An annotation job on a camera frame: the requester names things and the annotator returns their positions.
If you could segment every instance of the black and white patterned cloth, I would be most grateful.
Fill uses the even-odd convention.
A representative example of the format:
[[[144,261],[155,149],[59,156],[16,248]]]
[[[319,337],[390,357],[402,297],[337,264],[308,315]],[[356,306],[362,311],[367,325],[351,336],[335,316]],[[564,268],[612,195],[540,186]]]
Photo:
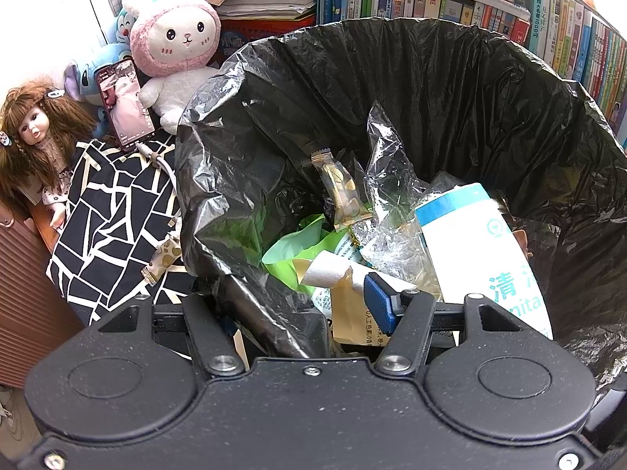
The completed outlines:
[[[161,131],[146,144],[174,167],[174,141]],[[73,164],[69,216],[47,273],[82,322],[138,293],[180,303],[194,282],[180,259],[155,286],[141,273],[179,208],[165,172],[137,152],[96,140],[78,144]]]

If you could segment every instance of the doll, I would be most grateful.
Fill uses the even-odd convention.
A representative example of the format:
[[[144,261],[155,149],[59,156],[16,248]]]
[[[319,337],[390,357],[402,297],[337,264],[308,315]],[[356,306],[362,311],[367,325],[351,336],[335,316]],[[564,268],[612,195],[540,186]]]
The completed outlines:
[[[65,202],[71,183],[69,165],[77,141],[88,141],[95,120],[64,90],[48,81],[29,81],[7,94],[0,111],[0,186],[27,186],[35,176],[44,185],[43,204],[52,211],[50,223],[65,222]]]

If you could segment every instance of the doll hair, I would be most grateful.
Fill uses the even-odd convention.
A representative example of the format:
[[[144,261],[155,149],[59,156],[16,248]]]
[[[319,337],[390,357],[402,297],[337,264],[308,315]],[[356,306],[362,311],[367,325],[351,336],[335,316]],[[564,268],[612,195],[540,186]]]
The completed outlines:
[[[8,198],[13,197],[12,188],[27,186],[30,175],[36,176],[43,185],[58,186],[58,172],[45,153],[24,143],[20,136],[21,123],[33,106],[38,106],[48,116],[48,136],[54,139],[68,165],[76,142],[92,136],[95,120],[69,96],[47,95],[55,90],[58,89],[48,80],[28,81],[9,90],[6,96],[0,110],[0,130],[12,142],[0,146],[0,190]]]

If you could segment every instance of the hair clip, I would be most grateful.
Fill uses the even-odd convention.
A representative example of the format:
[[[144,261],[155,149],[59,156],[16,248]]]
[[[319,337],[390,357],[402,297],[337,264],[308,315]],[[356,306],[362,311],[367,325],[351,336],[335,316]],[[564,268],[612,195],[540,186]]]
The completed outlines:
[[[51,99],[58,99],[59,97],[63,97],[65,95],[65,90],[52,90],[52,92],[48,92],[46,97],[50,97]]]
[[[13,140],[8,136],[8,134],[4,131],[0,131],[0,145],[11,146],[12,144]]]

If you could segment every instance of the blue plush toy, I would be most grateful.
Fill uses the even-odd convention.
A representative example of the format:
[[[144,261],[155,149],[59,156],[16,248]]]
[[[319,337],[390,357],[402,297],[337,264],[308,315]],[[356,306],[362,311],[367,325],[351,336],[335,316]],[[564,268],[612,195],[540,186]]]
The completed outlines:
[[[121,9],[107,30],[107,42],[130,44],[130,29],[134,23],[135,18],[127,13],[126,10]]]
[[[72,62],[65,68],[63,85],[65,91],[75,101],[88,102],[94,106],[100,106],[98,110],[98,125],[93,132],[93,137],[102,137],[107,132],[107,115],[102,108],[102,98],[96,84],[94,74],[97,70],[107,65],[112,65],[125,58],[131,58],[130,47],[124,43],[108,44],[94,53],[89,58],[78,62]]]

